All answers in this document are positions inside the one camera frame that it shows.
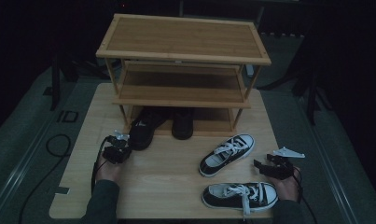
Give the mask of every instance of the shoe toe cap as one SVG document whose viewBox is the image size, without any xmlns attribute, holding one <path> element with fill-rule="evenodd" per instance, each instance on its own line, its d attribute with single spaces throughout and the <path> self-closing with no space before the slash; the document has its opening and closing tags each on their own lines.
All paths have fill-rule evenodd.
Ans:
<svg viewBox="0 0 376 224">
<path fill-rule="evenodd" d="M 277 197 L 277 191 L 272 185 L 264 184 L 264 189 L 266 190 L 266 197 L 268 203 L 273 203 L 278 199 Z"/>
<path fill-rule="evenodd" d="M 252 146 L 255 144 L 254 138 L 249 134 L 240 134 L 240 137 L 246 142 L 247 145 Z"/>
</svg>

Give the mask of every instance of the shoe rack top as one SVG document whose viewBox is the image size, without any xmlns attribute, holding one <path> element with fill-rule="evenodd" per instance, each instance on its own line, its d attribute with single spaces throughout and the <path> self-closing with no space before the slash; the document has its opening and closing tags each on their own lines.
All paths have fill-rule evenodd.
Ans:
<svg viewBox="0 0 376 224">
<path fill-rule="evenodd" d="M 115 14 L 97 57 L 270 65 L 254 24 Z"/>
</svg>

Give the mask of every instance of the sneaker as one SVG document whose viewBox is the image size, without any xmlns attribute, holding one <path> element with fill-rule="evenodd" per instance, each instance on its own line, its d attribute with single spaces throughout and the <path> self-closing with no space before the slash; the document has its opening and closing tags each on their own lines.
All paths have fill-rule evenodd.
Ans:
<svg viewBox="0 0 376 224">
<path fill-rule="evenodd" d="M 144 150 L 152 142 L 155 130 L 170 117 L 170 107 L 145 106 L 132 122 L 129 132 L 129 147 Z"/>
<path fill-rule="evenodd" d="M 202 194 L 206 206 L 243 210 L 244 215 L 269 209 L 277 200 L 274 186 L 262 182 L 216 184 L 207 187 Z"/>
<path fill-rule="evenodd" d="M 200 162 L 199 171 L 212 177 L 232 161 L 245 158 L 254 149 L 255 139 L 249 134 L 237 134 L 228 139 Z"/>
<path fill-rule="evenodd" d="M 179 140 L 189 139 L 193 135 L 194 108 L 176 107 L 174 109 L 173 137 Z"/>
</svg>

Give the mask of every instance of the shoe rack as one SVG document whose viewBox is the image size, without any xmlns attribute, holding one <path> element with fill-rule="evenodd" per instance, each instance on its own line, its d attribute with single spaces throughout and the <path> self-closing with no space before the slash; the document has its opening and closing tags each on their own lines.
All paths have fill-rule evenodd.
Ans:
<svg viewBox="0 0 376 224">
<path fill-rule="evenodd" d="M 125 133 L 142 106 L 156 105 L 195 107 L 193 135 L 234 135 L 261 66 L 271 64 L 252 22 L 123 14 L 115 15 L 96 55 L 105 58 Z M 119 75 L 115 58 L 122 60 Z M 247 63 L 256 71 L 246 88 Z M 155 134 L 171 135 L 172 124 Z"/>
</svg>

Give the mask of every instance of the gray sleeve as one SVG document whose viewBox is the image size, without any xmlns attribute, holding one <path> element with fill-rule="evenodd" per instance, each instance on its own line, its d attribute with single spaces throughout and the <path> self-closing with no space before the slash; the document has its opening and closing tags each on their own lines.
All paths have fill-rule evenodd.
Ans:
<svg viewBox="0 0 376 224">
<path fill-rule="evenodd" d="M 118 192 L 119 187 L 115 182 L 110 180 L 97 181 L 89 200 L 86 214 L 80 219 L 80 223 L 118 223 L 116 216 Z"/>
</svg>

